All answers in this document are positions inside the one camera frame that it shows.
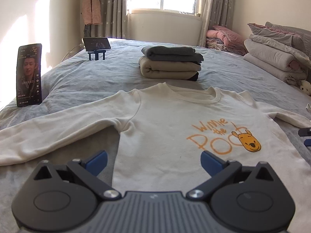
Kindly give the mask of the right grey star curtain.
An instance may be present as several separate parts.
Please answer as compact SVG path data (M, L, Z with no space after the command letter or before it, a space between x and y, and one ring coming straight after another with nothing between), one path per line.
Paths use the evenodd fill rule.
M198 46L205 46L207 31L214 25L232 28L233 2L234 0L202 0Z

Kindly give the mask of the striped folded blanket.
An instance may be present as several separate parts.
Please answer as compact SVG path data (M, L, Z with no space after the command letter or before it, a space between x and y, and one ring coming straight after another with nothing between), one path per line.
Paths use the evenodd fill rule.
M223 43L220 43L218 41L211 41L211 42L207 41L206 42L206 48L211 48L211 49L220 50L220 51L224 51L224 52L228 52L228 53L233 53L233 54L237 54L240 56L244 56L248 53L243 48L241 49L241 48L227 47L226 45L224 45Z

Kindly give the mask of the folded dark grey garment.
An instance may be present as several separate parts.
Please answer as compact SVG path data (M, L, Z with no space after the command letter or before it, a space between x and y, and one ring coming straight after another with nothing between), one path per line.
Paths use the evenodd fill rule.
M142 53L152 61L192 62L201 64L204 57L192 47L146 46Z

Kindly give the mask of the pink folded blanket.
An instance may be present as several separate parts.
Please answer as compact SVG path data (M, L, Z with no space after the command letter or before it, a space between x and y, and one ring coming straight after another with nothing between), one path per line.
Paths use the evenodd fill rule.
M245 48L244 39L238 33L223 26L214 25L212 30L207 31L206 37L218 38L226 47Z

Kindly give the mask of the left grey star curtain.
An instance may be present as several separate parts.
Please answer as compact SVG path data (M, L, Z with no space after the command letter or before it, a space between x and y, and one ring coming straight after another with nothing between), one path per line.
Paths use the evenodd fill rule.
M85 25L84 37L127 37L128 18L127 0L100 0L101 19L100 25Z

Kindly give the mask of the white plush toy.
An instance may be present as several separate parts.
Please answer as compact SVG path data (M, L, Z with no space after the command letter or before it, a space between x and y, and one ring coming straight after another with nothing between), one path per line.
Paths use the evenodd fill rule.
M299 86L300 90L307 94L308 96L311 95L311 83L306 81L306 80L302 80L300 82L300 86Z

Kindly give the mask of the grey pink top pillow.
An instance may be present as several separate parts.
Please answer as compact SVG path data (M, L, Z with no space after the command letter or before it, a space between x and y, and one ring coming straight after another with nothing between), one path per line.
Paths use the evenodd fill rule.
M266 22L265 25L247 24L254 35L264 36L294 47L298 50L310 48L310 32L300 28L281 26Z

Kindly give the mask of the landscape smartphone on stand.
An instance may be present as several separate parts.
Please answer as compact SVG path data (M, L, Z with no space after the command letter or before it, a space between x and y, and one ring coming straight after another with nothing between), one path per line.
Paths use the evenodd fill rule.
M82 42L87 52L111 49L111 45L107 37L84 37L82 38Z

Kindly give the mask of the grey folded quilt stack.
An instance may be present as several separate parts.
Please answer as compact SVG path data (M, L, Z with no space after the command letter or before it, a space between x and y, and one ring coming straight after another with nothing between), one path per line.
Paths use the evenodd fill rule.
M307 79L310 58L301 50L272 38L251 34L244 41L248 53L244 60L290 85Z

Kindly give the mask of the hanging pink jacket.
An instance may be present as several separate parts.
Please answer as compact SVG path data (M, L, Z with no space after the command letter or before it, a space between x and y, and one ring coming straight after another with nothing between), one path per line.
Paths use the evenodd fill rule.
M102 23L100 0L82 0L82 17L85 25L100 25Z

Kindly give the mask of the folded black garment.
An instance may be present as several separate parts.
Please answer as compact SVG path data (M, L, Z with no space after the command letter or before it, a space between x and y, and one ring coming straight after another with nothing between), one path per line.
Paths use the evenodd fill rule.
M199 77L199 73L196 72L192 77L190 77L188 80L189 81L193 81L193 82L196 82L198 80L198 77Z

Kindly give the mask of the grey bed sheet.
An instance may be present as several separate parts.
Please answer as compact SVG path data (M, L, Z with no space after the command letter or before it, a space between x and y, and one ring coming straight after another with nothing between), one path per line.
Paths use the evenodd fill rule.
M111 45L112 49L105 59L90 61L87 53L81 51L47 72L43 76L43 104L29 108L8 104L1 111L1 128L93 102L119 90L143 89L158 82L141 75L138 60L144 42L112 39ZM285 84L241 56L206 48L199 48L198 52L204 56L198 80L170 80L170 85L198 90L209 86L237 92L247 90L256 100L306 115L305 105L310 102L310 97L299 89ZM110 183L114 161L119 155L118 144L117 131L109 127L58 149L47 155L47 159L64 163L73 157L105 149L109 154L109 163L100 177Z

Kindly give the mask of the upright smartphone with video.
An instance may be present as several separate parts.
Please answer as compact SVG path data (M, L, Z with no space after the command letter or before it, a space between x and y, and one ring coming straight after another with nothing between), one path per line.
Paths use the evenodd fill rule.
M40 43L20 46L16 65L17 107L38 105L42 102Z

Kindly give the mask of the white Winnie the Pooh sweatshirt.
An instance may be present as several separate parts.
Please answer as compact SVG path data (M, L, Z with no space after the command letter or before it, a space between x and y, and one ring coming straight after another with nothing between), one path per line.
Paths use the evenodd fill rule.
M247 92L190 90L162 83L36 117L1 131L1 165L24 163L106 127L120 133L112 186L124 192L188 191L207 174L202 151L246 166L269 162L292 195L290 231L310 232L310 165L275 122L310 120Z

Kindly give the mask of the grey star curtain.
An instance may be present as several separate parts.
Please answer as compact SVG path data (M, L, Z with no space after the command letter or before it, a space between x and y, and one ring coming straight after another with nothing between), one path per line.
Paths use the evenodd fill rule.
M100 0L101 19L100 25L85 25L84 37L127 37L128 18L127 0Z
M205 46L207 31L214 25L232 28L233 2L234 0L202 0L198 46Z

